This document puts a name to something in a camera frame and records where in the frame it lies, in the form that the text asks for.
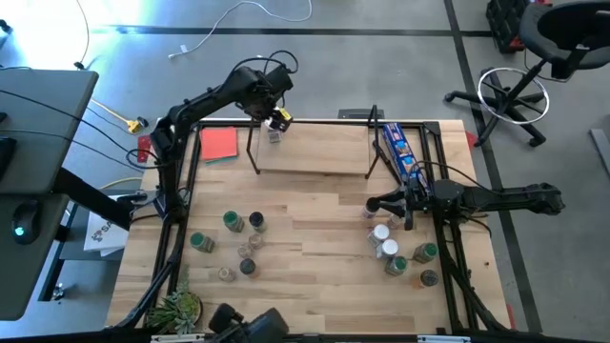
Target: office chair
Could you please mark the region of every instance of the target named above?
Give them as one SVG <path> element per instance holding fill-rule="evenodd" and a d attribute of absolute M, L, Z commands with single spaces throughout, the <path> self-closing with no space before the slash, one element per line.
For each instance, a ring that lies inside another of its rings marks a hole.
<path fill-rule="evenodd" d="M 521 17 L 519 37 L 527 50 L 541 58 L 539 63 L 529 69 L 524 56 L 528 72 L 513 68 L 487 69 L 478 80 L 477 94 L 452 91 L 445 95 L 446 102 L 457 97 L 479 103 L 494 115 L 475 147 L 481 146 L 489 138 L 499 120 L 524 128 L 533 136 L 529 141 L 532 147 L 546 141 L 544 135 L 532 125 L 549 110 L 548 93 L 536 77 L 546 63 L 551 64 L 551 78 L 544 79 L 567 82 L 576 70 L 596 69 L 610 62 L 610 1 L 581 1 L 553 8 L 530 4 Z M 522 77 L 512 89 L 504 88 L 499 82 L 498 71 L 517 72 Z M 532 82 L 540 92 L 519 97 Z M 482 85 L 491 88 L 494 96 L 484 96 L 481 92 Z M 546 100 L 544 110 L 534 106 L 542 99 Z M 536 111 L 539 116 L 527 120 L 516 109 L 517 106 Z"/>

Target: wooden board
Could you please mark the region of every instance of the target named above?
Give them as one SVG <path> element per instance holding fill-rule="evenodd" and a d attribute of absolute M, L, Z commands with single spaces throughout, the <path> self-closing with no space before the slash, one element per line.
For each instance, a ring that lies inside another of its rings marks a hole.
<path fill-rule="evenodd" d="M 279 143 L 261 127 L 256 165 L 262 171 L 364 175 L 369 171 L 368 130 L 354 125 L 293 123 Z"/>
<path fill-rule="evenodd" d="M 439 123 L 447 162 L 474 177 L 461 121 Z M 405 134 L 414 153 L 421 156 L 417 132 Z M 246 139 L 247 131 L 239 130 L 240 151 L 245 151 Z M 372 157 L 373 151 L 369 150 L 369 154 Z M 468 184 L 457 173 L 450 171 L 450 176 Z M 152 189 L 157 177 L 156 171 L 147 171 L 142 187 Z M 231 304 L 250 320 L 276 307 L 291 333 L 434 333 L 437 327 L 449 330 L 442 284 L 418 290 L 411 283 L 424 269 L 440 274 L 438 260 L 426 265 L 410 261 L 407 273 L 391 277 L 383 272 L 383 263 L 373 258 L 373 248 L 366 241 L 369 228 L 384 222 L 388 213 L 382 212 L 373 221 L 364 220 L 360 217 L 364 201 L 395 186 L 396 181 L 382 163 L 377 164 L 369 180 L 356 175 L 302 172 L 267 171 L 256 175 L 245 153 L 226 163 L 200 163 L 188 234 L 203 232 L 217 245 L 210 254 L 188 246 L 184 249 L 182 262 L 190 264 L 191 289 L 202 298 L 205 308 L 197 330 L 206 329 L 222 302 Z M 237 246 L 253 233 L 249 226 L 243 233 L 223 228 L 221 216 L 228 210 L 244 216 L 261 211 L 269 223 L 263 234 L 267 245 L 254 255 L 261 269 L 257 279 L 239 274 L 235 282 L 226 284 L 216 275 L 220 267 L 237 270 Z M 147 211 L 152 209 L 142 210 L 141 214 Z M 392 232 L 400 244 L 400 253 L 408 257 L 417 245 L 436 241 L 431 217 L 422 213 L 416 216 L 413 231 Z M 158 219 L 132 226 L 108 325 L 123 319 L 149 286 L 160 228 Z M 508 326 L 489 234 L 474 223 L 462 225 L 461 231 L 468 268 L 472 270 L 471 282 L 497 320 Z M 460 320 L 466 323 L 463 297 L 455 283 L 454 286 Z"/>

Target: wooden block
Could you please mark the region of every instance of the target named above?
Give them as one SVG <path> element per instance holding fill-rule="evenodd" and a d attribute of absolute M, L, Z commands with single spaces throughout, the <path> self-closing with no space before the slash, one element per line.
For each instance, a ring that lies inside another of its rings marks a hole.
<path fill-rule="evenodd" d="M 262 171 L 364 175 L 369 170 L 365 127 L 294 123 L 280 143 L 270 143 L 261 126 L 256 165 Z"/>

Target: white cable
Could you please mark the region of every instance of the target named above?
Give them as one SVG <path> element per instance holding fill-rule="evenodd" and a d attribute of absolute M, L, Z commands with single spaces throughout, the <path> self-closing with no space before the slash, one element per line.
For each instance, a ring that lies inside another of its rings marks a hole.
<path fill-rule="evenodd" d="M 199 44 L 197 44 L 197 46 L 196 46 L 196 47 L 194 47 L 194 48 L 192 48 L 192 49 L 188 50 L 186 46 L 182 45 L 182 46 L 180 46 L 180 49 L 182 49 L 182 52 L 172 53 L 172 54 L 170 54 L 170 55 L 168 56 L 168 58 L 173 59 L 173 58 L 174 58 L 174 57 L 176 57 L 176 56 L 183 55 L 183 54 L 187 54 L 187 53 L 189 53 L 189 52 L 193 52 L 193 51 L 195 51 L 195 50 L 199 49 L 199 47 L 201 47 L 201 46 L 203 45 L 203 43 L 205 43 L 205 42 L 208 40 L 208 38 L 210 38 L 210 36 L 212 35 L 212 33 L 214 33 L 214 31 L 216 30 L 216 27 L 218 26 L 218 24 L 220 24 L 220 22 L 221 22 L 221 21 L 222 21 L 222 20 L 223 20 L 223 19 L 224 19 L 224 18 L 227 16 L 227 14 L 229 14 L 229 13 L 230 13 L 232 10 L 235 10 L 236 8 L 238 8 L 238 7 L 239 7 L 239 6 L 241 6 L 241 5 L 244 5 L 244 4 L 250 4 L 250 5 L 255 5 L 255 6 L 258 6 L 258 7 L 260 7 L 262 10 L 264 10 L 264 11 L 265 11 L 265 13 L 267 13 L 267 14 L 271 15 L 273 18 L 277 18 L 277 19 L 281 19 L 281 20 L 285 20 L 285 21 L 288 21 L 288 22 L 293 22 L 293 23 L 294 23 L 294 22 L 302 22 L 302 21 L 305 21 L 305 20 L 307 20 L 307 19 L 309 19 L 309 18 L 311 18 L 311 17 L 312 17 L 312 10 L 314 9 L 314 5 L 312 5 L 312 0 L 307 0 L 307 2 L 309 3 L 309 14 L 307 14 L 307 16 L 306 16 L 306 17 L 301 18 L 301 19 L 291 19 L 291 18 L 286 18 L 286 17 L 283 17 L 283 16 L 281 16 L 281 15 L 273 14 L 273 13 L 269 12 L 267 9 L 265 9 L 265 7 L 264 7 L 264 6 L 260 5 L 260 4 L 259 4 L 259 3 L 257 3 L 257 2 L 254 2 L 254 1 L 240 1 L 240 2 L 238 2 L 237 4 L 235 4 L 233 7 L 231 7 L 230 9 L 228 9 L 228 10 L 227 10 L 227 11 L 226 11 L 224 14 L 222 14 L 222 16 L 220 17 L 220 19 L 216 20 L 216 22 L 213 24 L 212 29 L 210 30 L 210 33 L 208 33 L 208 35 L 206 35 L 206 36 L 205 36 L 205 38 L 203 38 L 203 39 L 201 40 L 201 42 L 199 42 Z"/>

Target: chair wheel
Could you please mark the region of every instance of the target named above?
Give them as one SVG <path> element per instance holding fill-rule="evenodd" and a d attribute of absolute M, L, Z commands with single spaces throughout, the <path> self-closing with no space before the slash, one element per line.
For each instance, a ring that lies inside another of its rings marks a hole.
<path fill-rule="evenodd" d="M 542 144 L 544 142 L 546 142 L 546 138 L 544 138 L 542 140 L 538 140 L 536 138 L 532 138 L 529 141 L 529 145 L 530 145 L 530 147 L 535 148 L 535 147 L 539 146 L 540 144 Z"/>

